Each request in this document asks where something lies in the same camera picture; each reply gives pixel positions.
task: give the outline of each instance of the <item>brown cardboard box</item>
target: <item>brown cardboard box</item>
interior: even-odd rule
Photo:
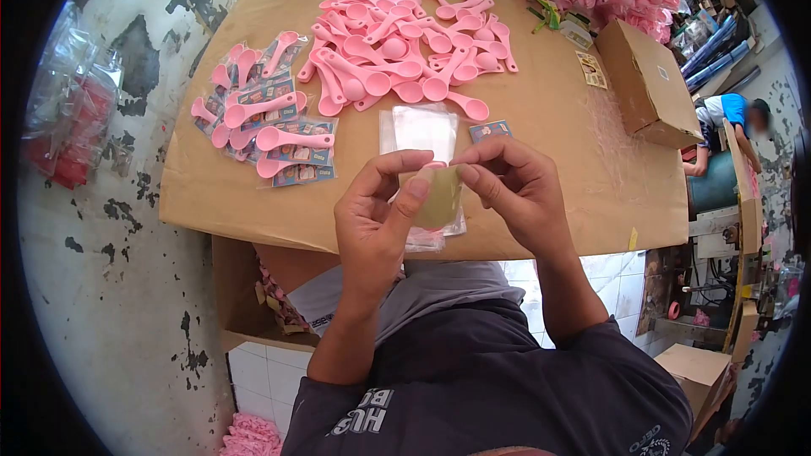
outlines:
[[[732,358],[675,343],[654,360],[679,383],[693,409],[694,420],[699,421],[714,407],[724,389]]]
[[[601,30],[596,44],[628,134],[677,149],[704,140],[670,50],[622,20]]]
[[[740,307],[740,324],[738,334],[735,336],[735,347],[732,348],[732,362],[743,363],[749,353],[749,345],[752,343],[752,332],[757,326],[757,303],[754,301],[744,301]]]
[[[332,208],[363,165],[378,154],[378,114],[400,104],[396,95],[384,96],[363,113],[353,106],[340,112],[334,147],[338,178],[279,188],[258,189],[256,168],[213,148],[189,112],[198,96],[211,93],[211,72],[233,45],[244,41],[255,48],[268,46],[280,30],[311,35],[310,27],[322,13],[320,1],[237,0],[230,9],[177,112],[161,179],[161,220],[255,243],[337,252]],[[646,142],[621,151],[600,146],[594,132],[600,116],[587,104],[593,92],[605,90],[585,84],[577,46],[549,29],[533,35],[538,20],[526,12],[526,0],[494,1],[492,12],[512,32],[512,55],[521,71],[483,75],[459,92],[480,98],[490,106],[491,119],[506,119],[514,137],[555,160],[579,255],[624,252],[629,244],[644,250],[687,241],[687,187],[679,153]],[[428,14],[436,5],[434,0],[423,1]],[[422,49],[428,54],[427,46]],[[308,51],[294,62],[293,74],[304,65]],[[599,60],[594,46],[590,53]],[[309,83],[297,81],[295,88],[317,97],[320,85],[313,77]],[[446,104],[461,113],[455,103]],[[460,124],[457,152],[472,143],[466,127]],[[483,208],[470,190],[463,190],[461,197],[467,233],[448,238],[439,253],[413,258],[532,258],[493,209]]]
[[[283,334],[265,304],[256,302],[254,284],[262,279],[253,245],[247,241],[212,236],[214,289],[220,339],[227,352],[245,341],[312,352],[318,336]]]

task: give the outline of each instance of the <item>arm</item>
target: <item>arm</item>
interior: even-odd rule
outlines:
[[[734,124],[733,127],[735,127],[735,139],[738,141],[738,146],[744,152],[744,155],[749,158],[755,172],[760,174],[763,170],[760,164],[760,158],[757,156],[755,148],[752,147],[752,142],[746,137],[746,134],[744,134],[744,128],[740,124]]]
[[[372,158],[335,205],[343,289],[335,318],[316,347],[308,377],[339,385],[363,383],[375,354],[380,299],[400,271],[411,222],[428,195],[433,152],[401,150]],[[397,175],[417,171],[397,192]]]
[[[473,145],[451,161],[462,180],[507,223],[538,264],[543,320],[555,343],[608,319],[574,249],[555,162],[509,136]]]

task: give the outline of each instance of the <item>table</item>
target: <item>table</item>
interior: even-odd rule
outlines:
[[[337,252],[332,207],[361,166],[378,152],[378,111],[397,103],[390,94],[364,113],[348,107],[340,114],[335,143],[338,179],[313,185],[257,189],[254,167],[240,165],[214,149],[192,124],[192,101],[212,91],[208,77],[221,56],[241,41],[268,46],[281,30],[310,33],[321,0],[238,0],[212,38],[178,114],[169,144],[161,192],[161,219],[229,238],[286,247]],[[436,3],[423,0],[433,13]],[[619,151],[600,143],[590,106],[592,87],[574,54],[576,46],[544,29],[525,0],[495,0],[493,12],[511,30],[519,73],[487,75],[459,88],[484,100],[491,119],[506,119],[518,139],[557,163],[566,214],[580,255],[622,252],[684,243],[687,196],[679,153],[639,143]],[[596,48],[591,48],[595,56]],[[304,63],[300,56],[294,73]],[[297,90],[319,95],[318,78]],[[449,107],[458,109],[455,104]],[[457,152],[471,144],[460,128]],[[434,259],[505,260],[529,258],[502,219],[485,210],[470,191],[462,198],[467,233],[449,238]]]

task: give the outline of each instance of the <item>hand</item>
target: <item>hand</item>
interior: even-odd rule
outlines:
[[[555,162],[510,136],[488,137],[451,160],[465,185],[542,262],[574,253]]]
[[[428,196],[433,170],[421,169],[397,198],[397,175],[431,162],[431,150],[405,149],[372,158],[335,205],[335,233],[344,270],[343,296],[372,309],[400,271],[411,222]]]

